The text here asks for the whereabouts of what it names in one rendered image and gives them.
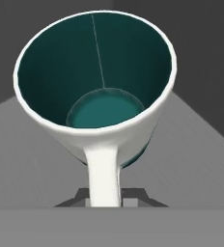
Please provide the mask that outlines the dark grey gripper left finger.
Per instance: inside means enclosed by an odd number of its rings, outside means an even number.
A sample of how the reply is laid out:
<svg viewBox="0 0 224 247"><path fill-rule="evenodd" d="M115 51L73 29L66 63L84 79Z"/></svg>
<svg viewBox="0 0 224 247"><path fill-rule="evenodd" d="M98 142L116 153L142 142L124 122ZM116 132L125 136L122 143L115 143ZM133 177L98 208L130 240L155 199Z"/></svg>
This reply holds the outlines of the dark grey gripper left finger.
<svg viewBox="0 0 224 247"><path fill-rule="evenodd" d="M89 189L79 188L73 198L58 204L57 207L86 207L86 200L89 198Z"/></svg>

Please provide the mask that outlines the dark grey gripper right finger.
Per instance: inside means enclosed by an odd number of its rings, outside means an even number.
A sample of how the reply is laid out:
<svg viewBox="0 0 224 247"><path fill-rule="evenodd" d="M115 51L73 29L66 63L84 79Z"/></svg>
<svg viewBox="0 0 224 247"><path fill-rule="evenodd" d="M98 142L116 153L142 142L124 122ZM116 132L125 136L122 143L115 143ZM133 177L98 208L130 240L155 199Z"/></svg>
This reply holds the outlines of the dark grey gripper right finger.
<svg viewBox="0 0 224 247"><path fill-rule="evenodd" d="M144 188L123 188L121 207L166 207L148 196Z"/></svg>

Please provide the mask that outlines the white mug with teal interior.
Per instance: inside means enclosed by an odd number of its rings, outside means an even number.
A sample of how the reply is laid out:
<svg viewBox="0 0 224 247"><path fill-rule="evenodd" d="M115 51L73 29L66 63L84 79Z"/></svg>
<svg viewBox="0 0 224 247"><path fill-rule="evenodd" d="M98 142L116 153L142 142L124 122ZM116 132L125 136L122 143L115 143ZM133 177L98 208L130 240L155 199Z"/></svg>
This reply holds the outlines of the white mug with teal interior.
<svg viewBox="0 0 224 247"><path fill-rule="evenodd" d="M14 92L23 110L86 164L92 206L119 206L120 172L148 146L175 84L177 56L150 21L119 11L88 11L38 32L14 65ZM122 123L100 128L67 124L88 93L120 89L143 104Z"/></svg>

